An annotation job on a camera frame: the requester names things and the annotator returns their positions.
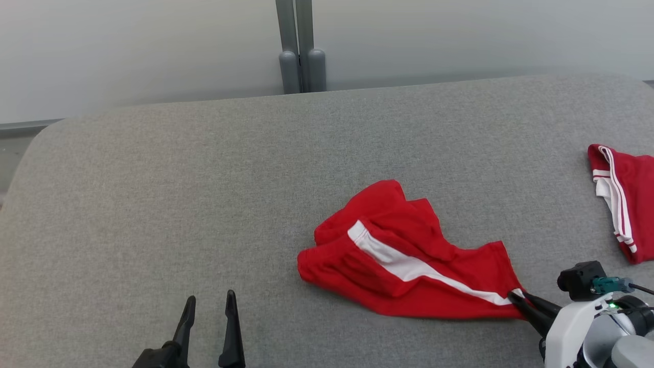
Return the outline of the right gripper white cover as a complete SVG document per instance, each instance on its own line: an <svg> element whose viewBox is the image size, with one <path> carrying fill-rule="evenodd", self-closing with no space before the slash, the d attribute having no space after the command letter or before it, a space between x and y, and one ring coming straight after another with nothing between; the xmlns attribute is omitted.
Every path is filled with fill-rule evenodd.
<svg viewBox="0 0 654 368"><path fill-rule="evenodd" d="M608 299L573 302L565 307L524 292L508 299L546 338L544 367L605 367L611 365L611 318ZM556 317L550 328L550 317Z"/></svg>

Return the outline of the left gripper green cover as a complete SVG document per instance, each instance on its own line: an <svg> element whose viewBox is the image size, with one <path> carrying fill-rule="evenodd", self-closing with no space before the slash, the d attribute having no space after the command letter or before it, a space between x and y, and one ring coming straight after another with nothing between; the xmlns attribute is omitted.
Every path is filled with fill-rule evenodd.
<svg viewBox="0 0 654 368"><path fill-rule="evenodd" d="M159 349L144 349L132 367L189 367L190 331L195 321L195 310L196 297L190 295L174 333L174 342L177 344L164 344ZM219 367L245 367L238 300L233 290L227 292L225 314L226 336L219 356Z"/></svg>

